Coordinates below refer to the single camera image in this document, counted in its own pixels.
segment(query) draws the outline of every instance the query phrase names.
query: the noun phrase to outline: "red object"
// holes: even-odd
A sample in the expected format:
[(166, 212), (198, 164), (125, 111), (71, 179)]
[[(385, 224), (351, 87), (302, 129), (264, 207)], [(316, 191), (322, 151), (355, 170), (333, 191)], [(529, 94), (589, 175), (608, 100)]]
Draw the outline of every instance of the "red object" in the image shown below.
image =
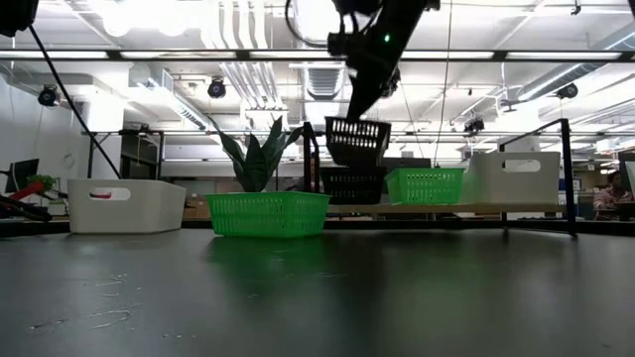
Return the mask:
[(13, 193), (12, 195), (9, 196), (9, 198), (15, 199), (15, 200), (21, 200), (32, 194), (40, 193), (43, 190), (44, 190), (44, 185), (40, 181), (35, 181), (29, 184), (28, 186), (20, 189), (19, 191)]
[(108, 193), (90, 193), (90, 198), (109, 199), (112, 197), (112, 192)]

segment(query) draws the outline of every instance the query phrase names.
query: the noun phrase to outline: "wooden shelf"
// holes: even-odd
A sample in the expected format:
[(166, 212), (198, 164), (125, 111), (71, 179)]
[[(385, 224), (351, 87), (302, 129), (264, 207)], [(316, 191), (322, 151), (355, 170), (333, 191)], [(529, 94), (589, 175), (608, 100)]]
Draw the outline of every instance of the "wooden shelf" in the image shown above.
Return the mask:
[(345, 204), (331, 205), (328, 213), (510, 213), (510, 212), (565, 212), (558, 204)]

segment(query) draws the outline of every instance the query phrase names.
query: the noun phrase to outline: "person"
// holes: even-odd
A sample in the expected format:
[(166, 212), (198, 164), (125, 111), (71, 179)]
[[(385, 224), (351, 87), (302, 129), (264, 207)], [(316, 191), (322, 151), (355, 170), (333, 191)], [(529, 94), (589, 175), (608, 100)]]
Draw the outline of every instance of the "person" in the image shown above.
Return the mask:
[(608, 187), (598, 192), (593, 199), (597, 220), (617, 219), (616, 214), (605, 211), (616, 209), (615, 203), (633, 201), (633, 193), (622, 186), (622, 176), (619, 171), (609, 174), (607, 179)]

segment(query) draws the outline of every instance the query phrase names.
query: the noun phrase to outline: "black basket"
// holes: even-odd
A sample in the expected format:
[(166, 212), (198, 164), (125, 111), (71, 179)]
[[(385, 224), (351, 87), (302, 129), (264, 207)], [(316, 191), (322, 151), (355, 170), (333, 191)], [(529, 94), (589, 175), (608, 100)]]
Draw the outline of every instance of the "black basket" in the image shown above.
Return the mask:
[(326, 117), (326, 146), (333, 161), (342, 166), (376, 167), (388, 149), (391, 124)]
[(381, 199), (386, 168), (322, 168), (319, 170), (330, 204), (376, 204)]

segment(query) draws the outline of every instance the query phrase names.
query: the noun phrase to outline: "desk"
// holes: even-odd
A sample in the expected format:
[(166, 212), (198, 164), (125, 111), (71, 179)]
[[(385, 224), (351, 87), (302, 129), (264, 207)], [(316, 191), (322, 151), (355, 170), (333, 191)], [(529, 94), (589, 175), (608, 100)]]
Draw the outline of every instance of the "desk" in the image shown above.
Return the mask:
[(2, 355), (632, 355), (635, 240), (509, 233), (8, 239)]
[(507, 213), (507, 212), (565, 212), (558, 204), (344, 204), (331, 205), (328, 213)]

